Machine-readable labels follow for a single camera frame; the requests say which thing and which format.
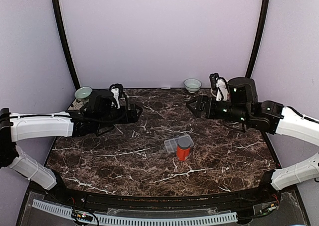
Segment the clear plastic pill organizer box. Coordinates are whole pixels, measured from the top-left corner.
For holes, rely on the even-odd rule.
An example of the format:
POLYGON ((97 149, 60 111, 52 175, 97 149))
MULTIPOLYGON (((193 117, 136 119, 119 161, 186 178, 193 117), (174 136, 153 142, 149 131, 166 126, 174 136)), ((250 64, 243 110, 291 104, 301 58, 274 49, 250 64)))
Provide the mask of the clear plastic pill organizer box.
POLYGON ((178 146, 182 146, 182 148, 185 148, 186 146, 193 147, 194 142, 188 134, 167 139, 164 141, 164 148, 166 149, 167 153, 177 152, 178 146))

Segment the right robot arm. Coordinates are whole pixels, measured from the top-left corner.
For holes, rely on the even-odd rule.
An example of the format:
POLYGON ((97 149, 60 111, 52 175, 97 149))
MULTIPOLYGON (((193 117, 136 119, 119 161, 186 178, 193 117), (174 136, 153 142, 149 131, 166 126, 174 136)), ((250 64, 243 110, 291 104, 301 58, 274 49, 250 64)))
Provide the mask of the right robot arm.
MULTIPOLYGON (((226 90, 219 90, 221 99, 200 95, 186 103, 187 108, 200 118, 222 119, 242 124, 244 129, 254 128, 269 134, 290 136, 318 145, 319 121, 299 113, 293 107, 274 101, 258 101, 255 81, 236 77, 229 80, 226 90)), ((275 191, 319 177, 319 155, 292 166, 264 173, 254 198, 265 203, 275 191)))

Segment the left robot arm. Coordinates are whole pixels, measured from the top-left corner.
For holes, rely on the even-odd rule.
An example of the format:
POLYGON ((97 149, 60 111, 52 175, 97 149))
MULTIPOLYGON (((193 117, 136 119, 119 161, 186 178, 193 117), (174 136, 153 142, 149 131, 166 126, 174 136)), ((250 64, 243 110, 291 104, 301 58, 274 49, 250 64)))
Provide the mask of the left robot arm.
POLYGON ((83 102, 83 106, 59 113, 19 114, 8 108, 0 111, 0 166, 51 191, 59 204, 70 200, 70 192, 59 174, 31 158, 17 142, 44 137, 100 136, 101 129, 110 132, 116 124, 137 122, 143 112, 140 106, 129 103, 121 84, 98 90, 82 87, 75 92, 75 99, 83 102))

